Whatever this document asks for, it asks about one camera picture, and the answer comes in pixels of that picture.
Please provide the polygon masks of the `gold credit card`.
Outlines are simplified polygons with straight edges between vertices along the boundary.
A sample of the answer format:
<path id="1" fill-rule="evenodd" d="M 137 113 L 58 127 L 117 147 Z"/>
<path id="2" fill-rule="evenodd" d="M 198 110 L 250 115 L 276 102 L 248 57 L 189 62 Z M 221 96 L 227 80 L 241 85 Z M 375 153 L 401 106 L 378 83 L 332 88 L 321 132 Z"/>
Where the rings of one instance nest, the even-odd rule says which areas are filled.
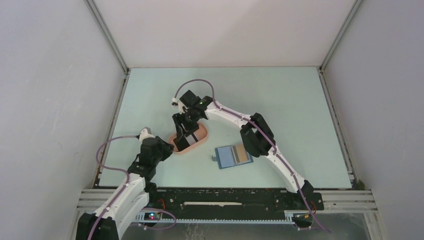
<path id="1" fill-rule="evenodd" d="M 243 165 L 251 162 L 250 155 L 243 144 L 233 145 L 231 151 L 236 165 Z"/>

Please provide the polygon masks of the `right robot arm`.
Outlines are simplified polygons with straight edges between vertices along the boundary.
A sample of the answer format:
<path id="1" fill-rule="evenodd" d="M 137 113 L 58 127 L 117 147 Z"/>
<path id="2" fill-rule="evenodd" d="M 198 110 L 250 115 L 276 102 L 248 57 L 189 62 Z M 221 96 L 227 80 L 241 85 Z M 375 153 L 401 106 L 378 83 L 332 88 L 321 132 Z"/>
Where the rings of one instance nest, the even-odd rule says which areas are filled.
<path id="1" fill-rule="evenodd" d="M 311 202 L 314 187 L 298 174 L 279 150 L 274 134 L 264 117 L 255 113 L 244 114 L 230 109 L 211 96 L 200 98 L 188 90 L 180 98 L 173 98 L 172 105 L 178 113 L 172 116 L 176 135 L 169 141 L 175 151 L 182 153 L 200 142 L 195 133 L 200 130 L 199 120 L 214 120 L 236 127 L 242 139 L 244 149 L 251 156 L 266 157 L 279 172 L 288 192 L 291 192 L 291 204 L 297 209 L 304 209 Z"/>

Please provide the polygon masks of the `blue card holder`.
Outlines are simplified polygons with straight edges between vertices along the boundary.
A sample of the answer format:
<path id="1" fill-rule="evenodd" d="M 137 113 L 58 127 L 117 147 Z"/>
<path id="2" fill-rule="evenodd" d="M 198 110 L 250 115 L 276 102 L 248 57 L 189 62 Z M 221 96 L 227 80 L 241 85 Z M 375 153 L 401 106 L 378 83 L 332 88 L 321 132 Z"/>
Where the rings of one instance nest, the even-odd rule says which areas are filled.
<path id="1" fill-rule="evenodd" d="M 254 162 L 253 157 L 246 151 L 243 144 L 217 147 L 211 157 L 217 162 L 219 169 L 238 167 Z"/>

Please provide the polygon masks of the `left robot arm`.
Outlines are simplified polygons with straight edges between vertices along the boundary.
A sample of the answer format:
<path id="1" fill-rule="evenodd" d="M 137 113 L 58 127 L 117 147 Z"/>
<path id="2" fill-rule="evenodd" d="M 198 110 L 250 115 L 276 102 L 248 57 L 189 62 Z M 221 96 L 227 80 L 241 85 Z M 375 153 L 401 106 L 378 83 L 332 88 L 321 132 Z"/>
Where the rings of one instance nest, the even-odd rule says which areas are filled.
<path id="1" fill-rule="evenodd" d="M 127 169 L 110 168 L 124 173 L 124 180 L 113 194 L 93 213 L 84 213 L 77 222 L 77 240 L 120 240 L 143 208 L 158 202 L 156 185 L 151 182 L 160 162 L 169 158 L 174 146 L 158 136 L 135 136 L 140 152 Z"/>

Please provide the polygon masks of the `pink oval tray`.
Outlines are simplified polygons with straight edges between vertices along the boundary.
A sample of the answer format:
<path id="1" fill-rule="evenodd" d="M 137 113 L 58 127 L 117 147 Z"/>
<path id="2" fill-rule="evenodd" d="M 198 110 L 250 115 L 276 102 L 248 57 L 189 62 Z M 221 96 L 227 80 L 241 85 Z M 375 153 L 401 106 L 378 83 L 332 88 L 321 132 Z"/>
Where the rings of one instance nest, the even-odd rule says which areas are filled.
<path id="1" fill-rule="evenodd" d="M 177 139 L 177 134 L 175 133 L 168 138 L 167 142 L 173 145 L 173 151 L 177 155 L 183 155 L 205 143 L 208 137 L 208 129 L 204 124 L 200 123 L 199 129 L 194 133 L 182 136 L 180 140 Z"/>

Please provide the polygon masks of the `black credit card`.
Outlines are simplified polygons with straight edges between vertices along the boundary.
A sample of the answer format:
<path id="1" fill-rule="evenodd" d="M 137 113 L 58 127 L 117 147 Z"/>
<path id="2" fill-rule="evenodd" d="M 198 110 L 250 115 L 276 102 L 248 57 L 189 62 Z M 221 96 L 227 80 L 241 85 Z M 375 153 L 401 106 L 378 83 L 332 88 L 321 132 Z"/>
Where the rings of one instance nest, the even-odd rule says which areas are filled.
<path id="1" fill-rule="evenodd" d="M 195 145 L 199 141 L 199 138 L 194 134 L 189 134 L 188 136 L 180 136 L 175 137 L 172 140 L 172 143 L 175 146 L 175 151 L 178 153 L 182 153 L 184 151 L 188 151 L 192 148 L 193 145 Z"/>

